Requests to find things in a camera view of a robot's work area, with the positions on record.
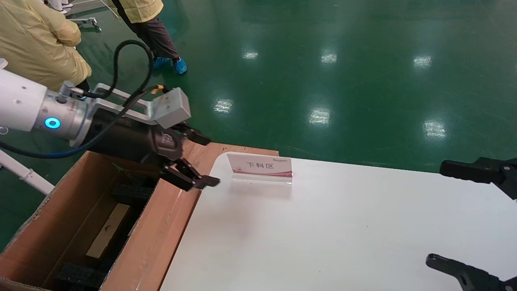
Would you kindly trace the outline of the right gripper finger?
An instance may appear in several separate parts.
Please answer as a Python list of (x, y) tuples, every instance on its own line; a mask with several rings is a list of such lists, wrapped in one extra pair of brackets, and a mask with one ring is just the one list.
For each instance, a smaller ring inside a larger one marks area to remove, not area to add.
[(499, 277), (482, 269), (440, 255), (428, 255), (425, 265), (456, 278), (464, 291), (515, 291), (517, 289), (517, 277), (500, 280)]
[(494, 184), (509, 198), (517, 199), (517, 159), (494, 160), (480, 157), (473, 163), (445, 160), (439, 174), (445, 177)]

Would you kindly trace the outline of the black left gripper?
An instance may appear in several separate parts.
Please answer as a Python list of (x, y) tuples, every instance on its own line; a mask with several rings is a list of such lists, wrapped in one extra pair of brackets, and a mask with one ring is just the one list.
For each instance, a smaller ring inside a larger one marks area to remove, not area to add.
[(202, 146), (212, 142), (185, 121), (175, 124), (172, 129), (164, 129), (160, 125), (122, 117), (88, 150), (139, 164), (164, 166), (160, 169), (160, 178), (182, 190), (203, 190), (220, 184), (220, 179), (201, 175), (188, 160), (181, 158), (181, 139)]

